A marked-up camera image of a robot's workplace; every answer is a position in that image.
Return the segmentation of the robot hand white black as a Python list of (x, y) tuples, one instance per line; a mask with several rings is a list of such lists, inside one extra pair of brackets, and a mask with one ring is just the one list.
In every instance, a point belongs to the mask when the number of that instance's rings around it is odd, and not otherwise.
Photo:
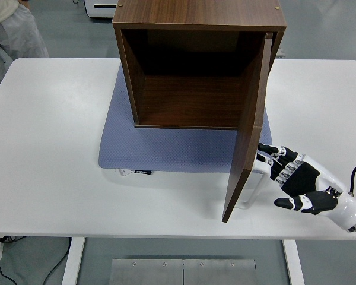
[(270, 179), (287, 198), (274, 201), (277, 207), (322, 215), (340, 228), (356, 233), (356, 199), (353, 197), (356, 167), (350, 189), (310, 156), (284, 146), (258, 145), (256, 159), (270, 167)]

